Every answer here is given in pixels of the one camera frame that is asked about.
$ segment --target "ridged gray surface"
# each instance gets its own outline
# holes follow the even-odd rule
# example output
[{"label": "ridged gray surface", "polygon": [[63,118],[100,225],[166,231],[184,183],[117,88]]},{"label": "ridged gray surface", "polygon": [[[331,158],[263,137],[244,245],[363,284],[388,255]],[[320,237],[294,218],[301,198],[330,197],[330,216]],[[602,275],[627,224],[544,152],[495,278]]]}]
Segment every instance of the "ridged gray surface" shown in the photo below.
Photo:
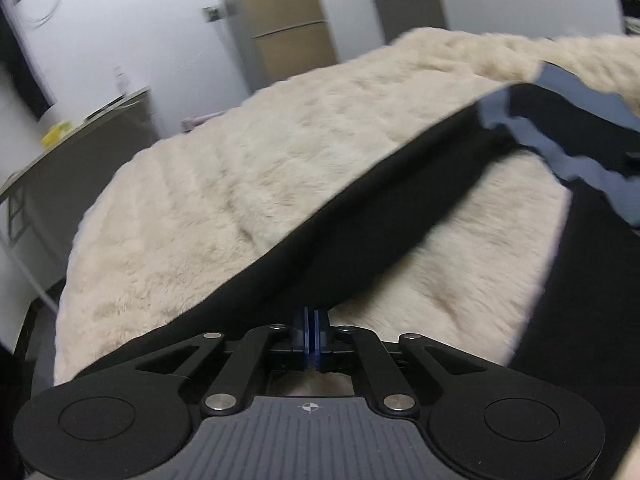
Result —
[{"label": "ridged gray surface", "polygon": [[205,420],[178,455],[136,478],[462,479],[412,423],[379,416],[360,397],[256,397],[242,413]]}]

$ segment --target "fluffy cream blanket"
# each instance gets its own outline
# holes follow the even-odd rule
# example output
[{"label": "fluffy cream blanket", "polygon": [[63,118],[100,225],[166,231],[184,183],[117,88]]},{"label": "fluffy cream blanket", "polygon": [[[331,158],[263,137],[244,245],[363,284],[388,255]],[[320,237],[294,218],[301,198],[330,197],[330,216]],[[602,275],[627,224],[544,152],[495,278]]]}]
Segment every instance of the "fluffy cream blanket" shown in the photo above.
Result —
[{"label": "fluffy cream blanket", "polygon": [[[137,154],[74,241],[56,382],[191,308],[376,161],[503,83],[535,79],[540,60],[640,110],[639,39],[425,28],[277,83]],[[446,222],[373,290],[335,308],[332,320],[387,340],[421,332],[505,362],[545,279],[569,198],[534,155],[494,164]]]}]

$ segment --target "blue-gray fabric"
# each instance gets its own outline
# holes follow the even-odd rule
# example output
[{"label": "blue-gray fabric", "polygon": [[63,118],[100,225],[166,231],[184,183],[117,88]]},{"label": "blue-gray fabric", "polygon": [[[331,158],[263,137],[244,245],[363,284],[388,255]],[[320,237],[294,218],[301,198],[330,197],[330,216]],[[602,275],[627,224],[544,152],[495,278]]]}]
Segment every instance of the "blue-gray fabric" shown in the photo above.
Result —
[{"label": "blue-gray fabric", "polygon": [[[509,96],[509,89],[505,88],[479,101],[478,111],[482,126],[493,129],[503,124],[519,144],[538,152],[556,176],[565,181],[579,178],[600,190],[618,215],[632,227],[640,227],[640,177],[624,178],[615,171],[607,171],[592,158],[567,155],[558,143],[549,139],[531,121],[509,115]],[[584,104],[596,105],[593,95],[588,100],[590,102],[585,101]],[[609,106],[613,101],[606,101],[607,104],[596,106],[600,106],[601,112],[611,115],[615,112],[615,109]],[[624,114],[619,119],[628,120],[624,118]]]},{"label": "blue-gray fabric", "polygon": [[560,94],[572,105],[623,128],[640,132],[640,118],[618,94],[604,94],[585,85],[580,78],[558,65],[545,63],[535,85]]}]

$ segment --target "black mechanical device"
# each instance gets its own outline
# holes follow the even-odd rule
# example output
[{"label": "black mechanical device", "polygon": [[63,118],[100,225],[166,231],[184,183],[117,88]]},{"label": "black mechanical device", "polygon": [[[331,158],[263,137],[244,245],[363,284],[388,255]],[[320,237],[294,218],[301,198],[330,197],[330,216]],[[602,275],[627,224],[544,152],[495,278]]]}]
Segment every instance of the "black mechanical device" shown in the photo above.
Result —
[{"label": "black mechanical device", "polygon": [[[270,378],[351,376],[354,396],[268,396]],[[582,398],[419,334],[382,342],[307,312],[217,332],[30,400],[14,438],[56,480],[581,480],[604,444]]]}]

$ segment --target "metal rivet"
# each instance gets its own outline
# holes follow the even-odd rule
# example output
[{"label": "metal rivet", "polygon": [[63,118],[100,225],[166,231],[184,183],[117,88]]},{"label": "metal rivet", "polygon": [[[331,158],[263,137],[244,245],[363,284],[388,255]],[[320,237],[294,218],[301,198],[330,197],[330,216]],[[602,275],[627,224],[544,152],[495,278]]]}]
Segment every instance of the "metal rivet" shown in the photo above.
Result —
[{"label": "metal rivet", "polygon": [[395,412],[405,412],[415,406],[415,400],[405,394],[393,394],[383,400],[385,406]]},{"label": "metal rivet", "polygon": [[234,407],[236,405],[236,398],[229,394],[213,394],[207,397],[204,403],[207,407],[219,412]]}]

